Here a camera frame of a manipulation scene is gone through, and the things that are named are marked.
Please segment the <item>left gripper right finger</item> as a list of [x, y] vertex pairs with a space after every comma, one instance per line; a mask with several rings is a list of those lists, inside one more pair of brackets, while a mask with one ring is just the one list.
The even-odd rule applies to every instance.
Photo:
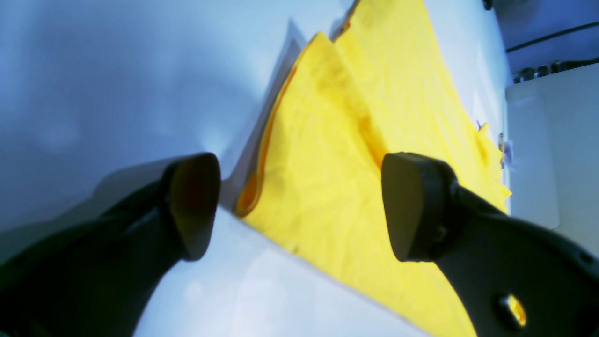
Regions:
[[387, 154], [381, 196], [400, 262], [433, 262], [479, 337], [596, 337], [598, 258], [460, 186], [449, 164]]

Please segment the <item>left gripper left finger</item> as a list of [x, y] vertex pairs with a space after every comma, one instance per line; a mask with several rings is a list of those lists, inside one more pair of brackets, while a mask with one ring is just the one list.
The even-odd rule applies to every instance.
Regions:
[[207, 251], [221, 170], [211, 152], [98, 218], [47, 237], [1, 266], [5, 337], [132, 337], [163, 276]]

